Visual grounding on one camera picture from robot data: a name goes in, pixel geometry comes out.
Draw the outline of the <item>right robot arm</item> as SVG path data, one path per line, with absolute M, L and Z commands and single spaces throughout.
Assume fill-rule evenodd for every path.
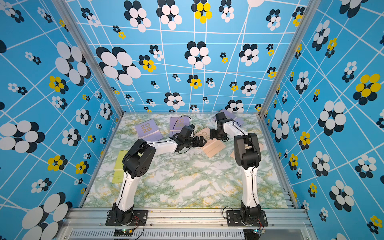
M 215 116 L 217 127 L 210 130 L 210 138 L 226 141 L 234 140 L 234 156 L 242 173 L 243 194 L 241 199 L 242 222 L 251 226 L 261 217 L 261 205 L 258 197 L 257 173 L 262 160 L 258 136 L 246 132 L 225 113 Z

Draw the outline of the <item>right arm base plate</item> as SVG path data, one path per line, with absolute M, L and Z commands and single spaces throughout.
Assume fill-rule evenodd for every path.
M 261 211 L 259 216 L 247 216 L 240 210 L 226 210 L 227 225 L 229 227 L 268 227 L 269 222 L 265 211 Z

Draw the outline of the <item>green calendar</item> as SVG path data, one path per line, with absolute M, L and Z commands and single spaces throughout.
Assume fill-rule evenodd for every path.
M 114 175 L 112 179 L 113 184 L 122 183 L 124 179 L 124 170 L 123 170 L 123 158 L 128 153 L 128 150 L 121 150 L 118 154 L 115 167 L 114 167 Z

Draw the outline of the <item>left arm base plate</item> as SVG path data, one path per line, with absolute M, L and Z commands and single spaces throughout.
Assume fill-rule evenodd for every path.
M 149 211 L 133 210 L 121 214 L 119 210 L 109 210 L 107 212 L 106 226 L 122 227 L 122 226 L 145 226 Z

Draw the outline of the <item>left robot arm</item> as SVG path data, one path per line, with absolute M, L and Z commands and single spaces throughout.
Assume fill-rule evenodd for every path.
M 107 226 L 127 226 L 134 219 L 134 197 L 141 177 L 147 173 L 155 156 L 180 153 L 183 149 L 203 147 L 207 140 L 196 136 L 194 125 L 184 126 L 180 133 L 158 142 L 138 139 L 123 157 L 122 188 L 112 209 L 107 213 Z

